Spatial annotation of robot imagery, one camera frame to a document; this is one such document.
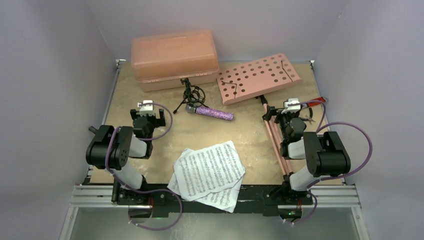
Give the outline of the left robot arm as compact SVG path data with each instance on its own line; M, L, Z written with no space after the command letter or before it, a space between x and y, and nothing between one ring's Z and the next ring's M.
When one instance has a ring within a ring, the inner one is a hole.
M156 117L153 110L131 109L132 126L88 128L94 137L86 150L86 162L111 174L121 188L130 190L130 199L138 205L159 190L147 186L146 178L128 159L149 159L152 155L154 130L166 126L164 110L158 112Z

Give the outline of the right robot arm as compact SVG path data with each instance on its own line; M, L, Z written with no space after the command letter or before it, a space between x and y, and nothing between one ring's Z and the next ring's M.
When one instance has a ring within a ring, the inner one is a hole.
M350 171L351 162L335 131L322 135L307 131L298 112L265 105L263 120L268 124L277 156L284 167L288 160L305 160L298 172L289 171L284 176L280 196L288 204L300 198L315 181L338 177Z

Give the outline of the pink music stand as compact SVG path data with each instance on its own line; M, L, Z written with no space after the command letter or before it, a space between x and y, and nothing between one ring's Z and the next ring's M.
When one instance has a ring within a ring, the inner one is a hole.
M263 115L271 107L282 108L293 96L288 91L302 83L282 53L225 65L218 72L210 103L231 112L233 120L222 121L216 134L234 142L249 182L271 183L292 172L290 162L280 155L283 137L276 116L267 120Z

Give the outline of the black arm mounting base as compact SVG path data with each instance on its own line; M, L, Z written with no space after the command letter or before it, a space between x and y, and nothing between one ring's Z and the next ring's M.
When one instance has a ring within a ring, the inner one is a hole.
M314 200L306 191L294 191L284 182L281 185L246 185L239 189L227 189L211 193L194 201L178 200L173 194L163 192L165 184L146 184L141 194L124 189L117 182L112 189L111 201L118 206L132 208L130 215L135 218L167 218L170 213L201 214L262 214L265 217L278 216L283 219L300 219L302 209L312 207Z

